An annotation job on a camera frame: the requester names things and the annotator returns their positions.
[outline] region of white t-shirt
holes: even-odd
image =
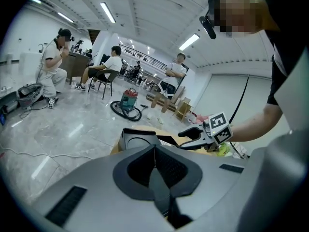
[[[118,56],[115,57],[110,57],[105,63],[104,65],[106,66],[106,68],[110,69],[110,70],[114,70],[114,71],[118,71],[120,72],[121,70],[121,66],[122,66],[122,62],[121,62],[121,58]],[[105,74],[105,77],[108,78],[110,76],[110,74]]]
[[[55,41],[52,41],[47,46],[47,48],[43,51],[43,54],[42,54],[42,57],[40,59],[40,63],[39,63],[38,68],[39,69],[42,68],[42,70],[45,70],[47,72],[51,72],[52,74],[56,74],[59,66],[62,63],[62,59],[51,68],[46,67],[46,60],[59,57],[61,53],[62,53],[62,49],[59,51]]]
[[[180,74],[186,74],[187,70],[185,67],[183,67],[181,64],[171,63],[166,67],[166,70],[172,70]],[[178,86],[180,78],[177,78],[175,76],[167,76],[162,80],[162,82],[168,83],[173,85],[174,87]]]

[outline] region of black pants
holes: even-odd
[[[88,76],[89,76],[89,78],[95,77],[96,74],[97,74],[99,71],[100,71],[100,70],[96,70],[96,69],[94,69],[94,68],[89,68],[89,70],[88,70]],[[98,79],[101,80],[101,81],[103,81],[103,82],[107,82],[107,78],[105,77],[104,74],[101,74],[100,76],[98,76]]]

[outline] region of black t-shirt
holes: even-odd
[[[283,64],[283,70],[272,57],[272,84],[267,103],[278,105],[274,94],[284,83],[297,64],[308,39],[307,10],[304,0],[265,0],[269,12],[280,28],[279,32],[265,30],[271,44],[276,47]]]

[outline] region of white sneaker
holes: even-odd
[[[160,124],[164,124],[164,121],[161,117],[159,117],[158,120],[159,120]]]

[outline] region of hand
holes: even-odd
[[[63,48],[61,56],[62,58],[66,58],[69,55],[69,50],[67,48]]]

